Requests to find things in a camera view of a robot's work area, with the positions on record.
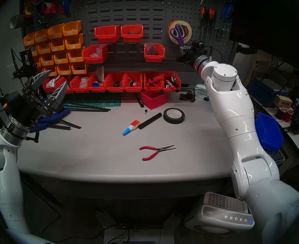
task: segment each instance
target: masking tape roll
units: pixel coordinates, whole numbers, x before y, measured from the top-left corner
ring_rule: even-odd
[[[185,38],[184,38],[184,44],[186,44],[190,39],[191,39],[191,35],[192,35],[192,29],[191,29],[191,26],[189,23],[185,22],[185,21],[179,21],[179,20],[176,20],[176,21],[173,21],[172,23],[170,23],[170,25],[168,26],[168,35],[169,35],[169,38],[172,42],[174,42],[175,44],[179,44],[178,41],[171,36],[170,34],[170,29],[171,28],[175,28],[176,24],[180,24],[183,28],[186,28],[185,30]]]

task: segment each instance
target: desk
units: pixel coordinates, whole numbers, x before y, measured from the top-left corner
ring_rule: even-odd
[[[199,98],[194,103],[180,101],[179,93],[170,93],[168,98],[165,105],[150,110],[141,108],[134,94],[123,94],[121,107],[111,107],[108,113],[71,112],[64,120],[82,128],[47,128],[40,131],[39,143],[23,141],[18,169],[62,180],[118,184],[230,176],[231,147],[210,102]],[[170,107],[183,110],[183,123],[170,124],[161,117],[142,130],[122,135],[135,119],[143,122]],[[173,144],[176,149],[142,161],[154,151],[139,150],[141,146]]]

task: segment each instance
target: red cable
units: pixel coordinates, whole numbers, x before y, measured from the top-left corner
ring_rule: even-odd
[[[283,92],[285,92],[286,89],[289,88],[289,87],[294,83],[294,81],[298,78],[298,76],[299,76],[299,74],[298,74],[298,75],[296,76],[296,78],[292,81],[292,83],[290,83],[289,86],[286,87],[286,88],[285,88],[281,93],[279,93],[278,95],[281,95]],[[270,103],[264,108],[264,110],[266,110],[266,108],[269,107],[273,102],[274,102],[274,100],[272,100],[272,102],[270,102]]]

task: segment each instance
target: scissors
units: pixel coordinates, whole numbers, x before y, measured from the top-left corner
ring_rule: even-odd
[[[180,46],[183,46],[185,31],[179,23],[177,23],[174,28],[170,29],[170,34],[178,41]]]

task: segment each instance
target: glue bottle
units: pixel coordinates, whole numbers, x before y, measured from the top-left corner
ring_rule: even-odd
[[[135,128],[138,127],[138,125],[140,124],[140,121],[138,120],[134,120],[129,127],[123,132],[123,135],[129,133],[131,130],[134,130]]]

